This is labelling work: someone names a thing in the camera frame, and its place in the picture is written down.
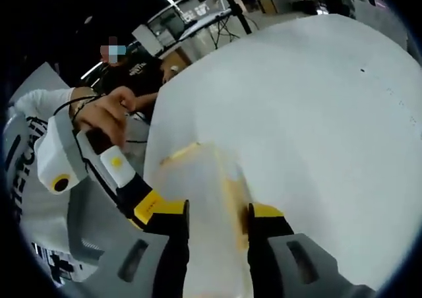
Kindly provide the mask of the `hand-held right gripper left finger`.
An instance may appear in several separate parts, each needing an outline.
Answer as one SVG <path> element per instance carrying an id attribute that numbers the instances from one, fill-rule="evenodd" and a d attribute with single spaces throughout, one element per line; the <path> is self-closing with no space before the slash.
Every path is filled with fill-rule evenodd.
<path id="1" fill-rule="evenodd" d="M 181 297 L 189 261 L 189 201 L 145 198 L 140 231 L 117 242 L 80 285 L 81 297 Z"/>

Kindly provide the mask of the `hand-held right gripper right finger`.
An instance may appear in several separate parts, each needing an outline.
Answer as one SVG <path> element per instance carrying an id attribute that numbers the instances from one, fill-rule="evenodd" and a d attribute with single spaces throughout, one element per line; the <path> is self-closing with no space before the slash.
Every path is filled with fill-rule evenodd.
<path id="1" fill-rule="evenodd" d="M 311 238 L 294 233 L 284 214 L 248 205 L 247 254 L 255 297 L 374 297 L 367 285 L 343 277 L 337 260 Z"/>

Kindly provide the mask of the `person's left hand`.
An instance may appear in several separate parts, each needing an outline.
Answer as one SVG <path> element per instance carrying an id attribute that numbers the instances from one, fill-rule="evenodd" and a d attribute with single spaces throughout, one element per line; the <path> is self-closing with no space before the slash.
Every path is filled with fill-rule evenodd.
<path id="1" fill-rule="evenodd" d="M 136 97 L 129 88 L 120 86 L 98 98 L 89 87 L 75 88 L 71 100 L 69 114 L 77 129 L 100 129 L 112 144 L 124 146 L 126 114 L 136 109 Z"/>

